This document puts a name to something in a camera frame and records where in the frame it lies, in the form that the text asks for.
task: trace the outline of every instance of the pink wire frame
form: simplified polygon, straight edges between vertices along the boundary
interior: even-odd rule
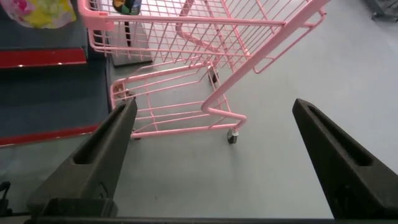
[[[120,79],[111,85],[111,103],[112,107],[116,106],[116,103],[121,100],[129,98],[135,98],[139,96],[147,96],[147,103],[149,108],[140,109],[139,112],[149,111],[150,116],[138,117],[137,120],[151,119],[151,124],[140,127],[132,133],[132,138],[142,138],[148,136],[164,135],[164,134],[175,134],[175,133],[186,133],[192,131],[206,131],[211,129],[224,129],[230,128],[237,131],[247,120],[245,115],[231,112],[228,105],[228,100],[225,97],[226,91],[228,91],[236,82],[238,82],[245,74],[250,70],[254,70],[255,73],[262,73],[266,68],[272,65],[278,58],[286,53],[293,45],[299,40],[305,37],[310,31],[316,28],[325,18],[325,12],[322,7],[329,0],[303,0],[293,11],[288,14],[284,20],[276,20],[281,12],[287,8],[287,5],[292,1],[288,0],[279,11],[277,11],[270,19],[269,14],[276,7],[278,2],[275,3],[268,9],[265,10],[265,5],[269,1],[267,0],[264,4],[261,4],[259,0],[253,1],[239,1],[233,9],[231,5],[227,5],[227,0],[207,0],[204,1],[204,8],[207,10],[208,17],[194,17],[188,16],[190,11],[193,10],[193,6],[198,0],[186,0],[180,8],[180,12],[176,12],[174,16],[160,17],[160,16],[124,16],[114,15],[110,11],[92,11],[89,7],[90,1],[92,0],[79,0],[79,12],[85,22],[85,25],[89,29],[89,40],[90,45],[99,52],[106,54],[116,52],[127,52],[128,56],[131,56],[132,51],[139,51],[138,55],[142,56],[143,52],[156,52],[155,59],[162,57],[163,63],[151,65],[149,67],[161,67],[170,63],[178,62],[190,62],[188,65],[171,68],[162,71],[151,72],[143,75],[132,75],[128,78]],[[224,9],[226,17],[215,17],[215,13],[212,11],[212,7],[219,6]],[[244,19],[240,19],[239,15],[244,14],[243,9],[249,9],[249,11],[258,9],[254,14],[253,18],[247,18],[249,12],[243,15]],[[319,13],[320,19],[315,23],[307,22],[314,14]],[[254,19],[256,15],[262,16],[262,19]],[[115,22],[143,22],[150,24],[149,37],[155,37],[158,44],[157,48],[137,48],[137,47],[125,47],[121,45],[107,45],[106,40],[112,38],[107,36],[104,31],[113,31],[115,28]],[[159,29],[154,28],[154,24],[161,24],[163,32]],[[174,37],[169,37],[169,27],[175,24]],[[193,27],[187,27],[186,24],[195,24]],[[291,36],[297,29],[307,29],[302,35],[295,39],[289,44],[284,50],[282,50],[276,56],[269,56],[269,54],[275,50],[283,41]],[[95,34],[94,30],[101,30],[102,34]],[[101,37],[102,42],[96,42],[95,37]],[[179,44],[179,40],[184,40],[184,44]],[[264,58],[270,60],[269,63],[262,66],[260,69],[256,68]],[[155,92],[169,90],[173,88],[180,88],[181,86],[194,85],[202,81],[203,77],[210,74],[216,73],[216,68],[223,67],[226,64],[232,69],[233,74],[230,75],[223,83],[217,79],[216,86],[213,85],[213,93],[204,101],[195,101],[177,105],[168,105],[153,108],[150,105],[149,95]],[[158,83],[168,82],[191,75],[196,75],[197,72],[185,73],[184,75],[166,78],[161,81],[148,83],[148,80],[155,77],[163,77],[165,75],[173,75],[180,72],[188,72],[190,70],[201,68],[208,68],[208,71],[198,80],[194,82],[186,82],[178,85],[170,85],[156,90],[149,90],[150,86]],[[139,88],[145,88],[146,91],[138,94],[129,94],[135,88],[127,88],[127,83],[138,82],[145,80],[145,84],[139,86]],[[200,105],[200,108],[195,111],[162,114],[155,115],[154,111],[164,110],[167,108],[178,108],[187,105]],[[221,105],[226,105],[227,110],[222,110]],[[165,123],[173,123],[177,121],[188,121],[191,119],[202,118],[206,116],[219,117],[218,121],[206,126],[194,127],[194,128],[180,128],[180,129],[168,129],[160,130],[159,125]],[[165,121],[157,121],[159,118],[170,118]],[[226,119],[231,118],[237,120],[237,123],[233,124],[221,124]],[[155,131],[144,131],[149,126],[155,127]]]

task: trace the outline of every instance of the colorful bag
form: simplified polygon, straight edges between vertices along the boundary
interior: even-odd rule
[[[56,29],[76,20],[70,0],[0,0],[0,4],[25,27]]]

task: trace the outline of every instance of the store shelf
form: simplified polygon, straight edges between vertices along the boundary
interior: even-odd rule
[[[84,65],[3,69],[0,144],[92,131],[109,113],[106,73],[105,59]]]

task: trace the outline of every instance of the pink shopping cart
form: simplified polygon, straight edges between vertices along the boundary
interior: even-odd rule
[[[250,70],[262,73],[319,25],[328,1],[143,0],[140,15],[126,16],[112,0],[79,0],[79,12],[96,51],[150,54],[155,62],[110,89],[113,107],[137,101],[132,138],[229,129],[233,144],[246,117],[231,111],[226,91]],[[218,75],[224,67],[230,74]]]

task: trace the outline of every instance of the gray floor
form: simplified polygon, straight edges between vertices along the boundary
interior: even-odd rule
[[[291,113],[296,98],[398,172],[398,26],[370,20],[361,0],[332,0],[326,11],[326,21],[266,72],[228,92],[235,112],[249,118],[236,145],[226,131],[132,141],[114,197],[119,216],[331,218]],[[1,149],[0,180],[15,185],[11,206],[23,210],[85,138]]]

